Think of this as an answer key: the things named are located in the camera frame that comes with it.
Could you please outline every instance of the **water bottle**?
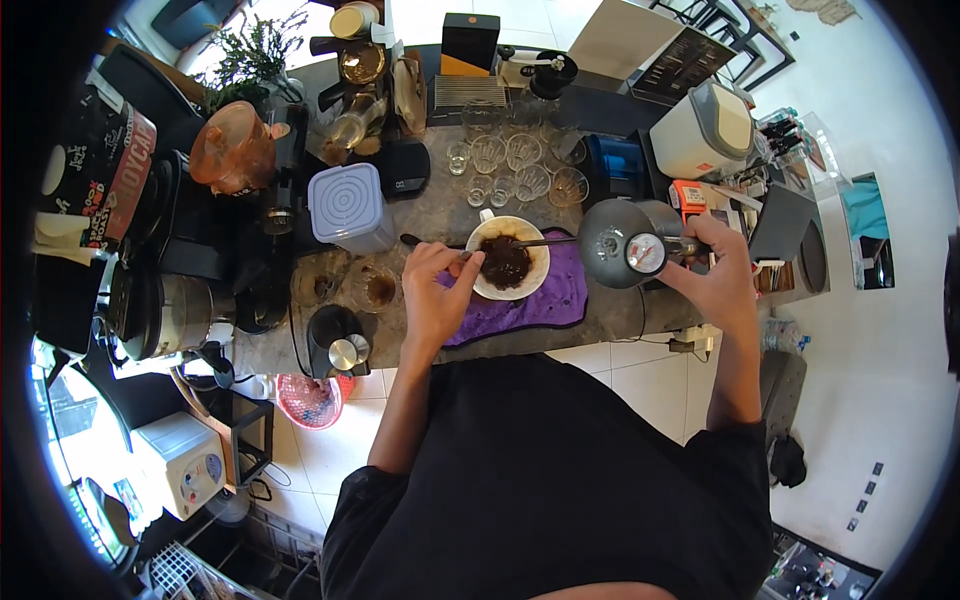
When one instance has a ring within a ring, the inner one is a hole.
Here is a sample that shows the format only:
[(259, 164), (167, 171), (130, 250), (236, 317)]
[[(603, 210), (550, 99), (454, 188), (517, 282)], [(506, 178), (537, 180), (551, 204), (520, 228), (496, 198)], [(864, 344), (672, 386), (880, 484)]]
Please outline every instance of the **water bottle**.
[(760, 349), (779, 350), (791, 354), (801, 354), (810, 342), (810, 336), (803, 335), (796, 321), (767, 319), (763, 323), (760, 335)]

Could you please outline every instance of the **white appliance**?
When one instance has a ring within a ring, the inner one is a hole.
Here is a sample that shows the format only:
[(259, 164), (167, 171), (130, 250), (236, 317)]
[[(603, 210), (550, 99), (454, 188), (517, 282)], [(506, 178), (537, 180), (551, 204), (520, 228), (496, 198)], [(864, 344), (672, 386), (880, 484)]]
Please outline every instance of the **white appliance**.
[(227, 482), (220, 437), (187, 413), (134, 429), (130, 441), (152, 498), (180, 520), (200, 510)]
[(754, 121), (742, 98), (707, 80), (651, 128), (650, 141), (664, 175), (698, 180), (750, 155)]

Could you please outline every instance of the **black kettle lid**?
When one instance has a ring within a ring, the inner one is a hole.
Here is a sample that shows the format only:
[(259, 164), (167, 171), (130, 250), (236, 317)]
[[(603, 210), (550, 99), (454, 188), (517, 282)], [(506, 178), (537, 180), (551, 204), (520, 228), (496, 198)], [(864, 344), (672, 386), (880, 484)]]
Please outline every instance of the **black kettle lid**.
[(606, 287), (622, 289), (642, 283), (647, 276), (627, 263), (627, 245), (640, 233), (655, 233), (654, 224), (633, 202), (611, 198), (595, 204), (577, 232), (584, 270)]

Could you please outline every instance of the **green plant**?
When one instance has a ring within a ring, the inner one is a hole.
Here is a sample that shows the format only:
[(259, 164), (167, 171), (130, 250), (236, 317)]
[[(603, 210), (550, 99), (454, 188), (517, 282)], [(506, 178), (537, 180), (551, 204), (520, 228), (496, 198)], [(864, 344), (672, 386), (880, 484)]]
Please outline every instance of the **green plant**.
[(237, 100), (246, 100), (255, 107), (270, 96), (265, 84), (279, 87), (281, 92), (296, 93), (286, 83), (284, 66), (287, 56), (303, 45), (303, 36), (294, 32), (306, 23), (306, 11), (297, 10), (285, 19), (261, 19), (253, 15), (250, 22), (246, 11), (238, 28), (210, 26), (214, 30), (209, 45), (226, 55), (208, 80), (206, 74), (195, 76), (207, 87), (203, 108), (213, 114), (221, 107)]

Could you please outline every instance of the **coffee residue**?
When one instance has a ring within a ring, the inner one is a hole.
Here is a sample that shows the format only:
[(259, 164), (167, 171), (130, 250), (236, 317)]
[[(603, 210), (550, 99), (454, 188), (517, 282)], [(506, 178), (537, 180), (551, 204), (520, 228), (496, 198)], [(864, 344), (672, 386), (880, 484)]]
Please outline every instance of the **coffee residue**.
[(517, 287), (530, 273), (530, 254), (525, 248), (512, 248), (513, 235), (498, 235), (484, 240), (480, 250), (487, 255), (480, 275), (498, 290)]
[[(361, 273), (368, 273), (370, 267), (361, 269)], [(396, 283), (387, 276), (374, 276), (367, 281), (367, 298), (371, 304), (382, 308), (389, 304), (396, 295)]]

